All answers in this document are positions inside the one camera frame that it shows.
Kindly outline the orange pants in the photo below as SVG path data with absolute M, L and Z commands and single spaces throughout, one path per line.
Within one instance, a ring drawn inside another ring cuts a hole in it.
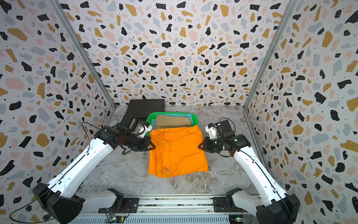
M 150 151 L 148 173 L 170 178 L 195 172 L 208 172 L 203 142 L 198 126 L 156 129 L 150 133 L 155 149 Z

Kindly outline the green plastic basket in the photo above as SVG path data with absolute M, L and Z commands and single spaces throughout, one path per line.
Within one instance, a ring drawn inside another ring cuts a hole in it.
M 155 129 L 155 122 L 161 121 L 162 126 L 178 125 L 178 127 L 168 127 L 162 129 Z M 191 113 L 151 113 L 147 122 L 153 127 L 151 132 L 146 135 L 154 137 L 155 139 L 159 136 L 168 137 L 169 134 L 174 136 L 179 134 L 179 137 L 183 137 L 188 134 L 197 133 L 197 136 L 201 135 L 201 131 L 198 128 L 198 118 L 196 115 Z

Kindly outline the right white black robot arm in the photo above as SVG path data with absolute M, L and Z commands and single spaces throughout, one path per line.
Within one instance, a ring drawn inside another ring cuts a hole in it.
M 251 143 L 243 134 L 235 134 L 231 120 L 210 123 L 205 127 L 209 134 L 198 146 L 208 153 L 220 154 L 228 151 L 238 162 L 255 186 L 259 197 L 235 188 L 225 197 L 213 199 L 215 212 L 246 211 L 256 217 L 260 224 L 293 224 L 296 221 L 300 201 L 294 194 L 289 195 L 270 175 L 258 159 Z

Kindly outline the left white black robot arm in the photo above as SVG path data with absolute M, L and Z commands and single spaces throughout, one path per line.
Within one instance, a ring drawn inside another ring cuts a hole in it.
M 117 147 L 123 149 L 123 155 L 131 151 L 155 149 L 151 137 L 147 135 L 152 130 L 151 124 L 142 120 L 139 122 L 138 133 L 121 123 L 100 128 L 87 148 L 67 168 L 47 184 L 37 184 L 33 193 L 42 209 L 60 224 L 68 224 L 89 211 L 123 211 L 124 195 L 113 188 L 97 194 L 82 194 L 77 190 L 90 172 Z

